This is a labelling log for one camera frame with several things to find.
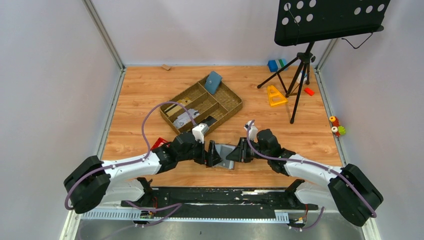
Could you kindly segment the brown leather card holder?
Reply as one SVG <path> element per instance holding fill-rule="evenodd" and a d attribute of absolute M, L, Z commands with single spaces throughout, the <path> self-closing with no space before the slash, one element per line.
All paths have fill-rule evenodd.
<path fill-rule="evenodd" d="M 227 156 L 236 148 L 236 146 L 230 144 L 216 144 L 215 148 L 221 158 L 221 162 L 215 164 L 213 168 L 221 167 L 228 170 L 234 170 L 235 162 L 229 160 Z"/>

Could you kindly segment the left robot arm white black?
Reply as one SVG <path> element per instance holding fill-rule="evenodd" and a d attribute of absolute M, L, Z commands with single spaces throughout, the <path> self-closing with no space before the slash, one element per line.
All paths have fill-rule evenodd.
<path fill-rule="evenodd" d="M 136 202 L 149 191 L 142 176 L 170 171 L 182 161 L 213 167 L 222 162 L 222 158 L 213 140 L 206 150 L 204 142 L 191 132 L 181 133 L 173 141 L 135 157 L 101 161 L 92 155 L 65 178 L 65 208 L 83 214 L 102 203 Z"/>

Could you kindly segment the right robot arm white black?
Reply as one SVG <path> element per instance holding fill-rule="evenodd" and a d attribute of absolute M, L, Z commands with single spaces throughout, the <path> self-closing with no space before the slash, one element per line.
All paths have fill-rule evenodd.
<path fill-rule="evenodd" d="M 257 133 L 257 142 L 246 137 L 237 145 L 228 145 L 226 159 L 249 163 L 265 159 L 271 169 L 296 177 L 288 194 L 296 201 L 337 210 L 348 222 L 362 227 L 384 201 L 382 194 L 354 164 L 344 167 L 324 165 L 281 147 L 270 129 Z"/>

